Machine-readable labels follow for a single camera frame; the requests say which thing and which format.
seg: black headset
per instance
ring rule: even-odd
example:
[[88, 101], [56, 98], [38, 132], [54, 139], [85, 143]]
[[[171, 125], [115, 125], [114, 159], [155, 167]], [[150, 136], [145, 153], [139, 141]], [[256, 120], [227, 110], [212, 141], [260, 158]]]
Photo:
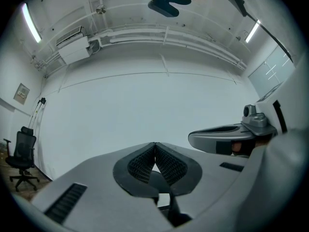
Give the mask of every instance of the black headset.
[[179, 10], [170, 5], [170, 2], [188, 5], [191, 3], [191, 0], [151, 0], [148, 3], [148, 8], [166, 17], [177, 17], [179, 15]]

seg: black slot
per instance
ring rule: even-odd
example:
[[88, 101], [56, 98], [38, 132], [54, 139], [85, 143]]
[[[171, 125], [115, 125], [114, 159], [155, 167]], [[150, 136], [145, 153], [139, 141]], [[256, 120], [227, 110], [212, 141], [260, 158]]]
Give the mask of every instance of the black slot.
[[287, 127], [286, 127], [286, 123], [285, 123], [285, 120], [284, 120], [284, 117], [283, 117], [283, 113], [281, 111], [281, 105], [279, 103], [279, 101], [275, 101], [273, 103], [273, 106], [275, 108], [275, 111], [276, 111], [276, 114], [278, 116], [278, 119], [279, 119], [279, 122], [280, 122], [280, 126], [281, 126], [281, 130], [282, 130], [282, 133], [285, 133], [287, 132]]
[[87, 187], [74, 183], [45, 212], [50, 219], [62, 224], [77, 204]]
[[220, 167], [227, 168], [230, 170], [238, 171], [241, 172], [244, 168], [244, 166], [228, 163], [228, 162], [223, 162], [220, 164]]

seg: chair headrest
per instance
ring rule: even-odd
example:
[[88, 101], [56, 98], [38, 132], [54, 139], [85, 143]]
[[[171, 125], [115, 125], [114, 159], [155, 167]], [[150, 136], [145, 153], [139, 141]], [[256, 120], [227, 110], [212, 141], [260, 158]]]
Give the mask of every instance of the chair headrest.
[[25, 126], [23, 126], [21, 128], [21, 132], [24, 133], [24, 134], [27, 134], [29, 136], [33, 136], [33, 129], [29, 129], [29, 128], [25, 127]]

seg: window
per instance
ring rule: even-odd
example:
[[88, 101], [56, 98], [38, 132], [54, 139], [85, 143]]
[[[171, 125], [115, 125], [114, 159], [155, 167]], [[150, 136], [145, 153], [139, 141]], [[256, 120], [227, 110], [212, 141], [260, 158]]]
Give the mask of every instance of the window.
[[277, 46], [270, 56], [249, 76], [259, 97], [263, 97], [273, 87], [284, 82], [295, 67], [289, 57]]

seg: white ceiling pipe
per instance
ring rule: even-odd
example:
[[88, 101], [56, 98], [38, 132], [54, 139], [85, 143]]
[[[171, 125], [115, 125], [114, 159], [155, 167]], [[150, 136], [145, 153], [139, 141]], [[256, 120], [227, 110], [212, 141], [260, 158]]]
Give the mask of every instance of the white ceiling pipe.
[[[115, 38], [115, 39], [110, 39], [110, 43], [117, 43], [117, 42], [124, 42], [124, 41], [139, 41], [139, 40], [149, 40], [149, 41], [160, 41], [163, 42], [164, 38], [163, 37], [155, 37], [155, 36], [135, 36], [135, 37], [122, 37], [122, 38]], [[207, 52], [215, 54], [217, 57], [221, 57], [221, 59], [228, 60], [229, 62], [237, 65], [238, 63], [234, 60], [229, 58], [228, 56], [223, 55], [220, 52], [217, 52], [215, 50], [209, 49], [206, 46], [198, 45], [196, 43], [188, 42], [188, 41], [182, 41], [182, 40], [177, 40], [177, 39], [166, 39], [167, 42], [173, 42], [173, 43], [180, 43], [183, 45], [189, 45], [195, 48], [200, 48], [202, 50], [205, 50]]]
[[[162, 43], [163, 41], [163, 38], [160, 38], [160, 37], [151, 37], [151, 36], [145, 36], [145, 37], [139, 37], [139, 39], [137, 39], [136, 37], [125, 37], [125, 38], [118, 38], [118, 39], [111, 39], [111, 42], [110, 44], [105, 44], [103, 45], [101, 48], [103, 47], [107, 47], [107, 46], [110, 46], [110, 45], [113, 45], [113, 44], [124, 44], [124, 43]], [[184, 47], [184, 48], [188, 48], [188, 49], [192, 49], [192, 50], [195, 50], [195, 51], [199, 51], [199, 52], [202, 52], [202, 53], [206, 53], [208, 55], [212, 55], [212, 56], [215, 56], [217, 58], [220, 58], [228, 63], [231, 63], [235, 66], [237, 66], [237, 63], [235, 61], [232, 61], [230, 58], [227, 58], [226, 56], [221, 56], [221, 55], [218, 55], [217, 53], [214, 53], [214, 52], [211, 52], [211, 51], [208, 51], [207, 48], [197, 48], [197, 47], [194, 47], [194, 46], [191, 46], [190, 43], [175, 43], [175, 42], [170, 42], [170, 41], [166, 41], [165, 44], [169, 44], [169, 45], [176, 45], [176, 46], [181, 46], [181, 47]], [[241, 66], [237, 66], [238, 68], [242, 69], [243, 71], [245, 70], [244, 67], [241, 67]]]
[[[122, 35], [122, 34], [131, 34], [131, 33], [165, 33], [165, 32], [166, 32], [166, 29], [146, 29], [146, 28], [143, 28], [143, 29], [123, 29], [123, 30], [118, 30], [118, 31], [114, 31], [114, 32], [108, 33], [107, 35], [106, 34], [102, 34], [102, 35], [98, 34], [97, 36], [102, 38], [103, 35], [104, 35], [104, 37], [106, 37], [106, 36], [107, 37], [112, 37], [112, 36], [119, 36], [119, 35]], [[236, 57], [232, 53], [226, 51], [225, 49], [221, 48], [220, 46], [217, 46], [214, 43], [211, 43], [211, 42], [209, 42], [207, 40], [201, 39], [201, 38], [199, 38], [197, 36], [194, 36], [192, 34], [183, 33], [183, 32], [177, 32], [177, 31], [173, 31], [173, 30], [169, 30], [169, 34], [177, 35], [177, 36], [182, 36], [182, 37], [185, 37], [185, 38], [188, 38], [188, 39], [192, 39], [192, 40], [195, 40], [195, 41], [202, 42], [204, 44], [212, 46], [213, 48], [216, 48], [219, 51], [224, 52], [225, 54], [227, 54], [230, 57], [234, 58], [237, 62], [240, 61], [240, 59], [238, 57]]]

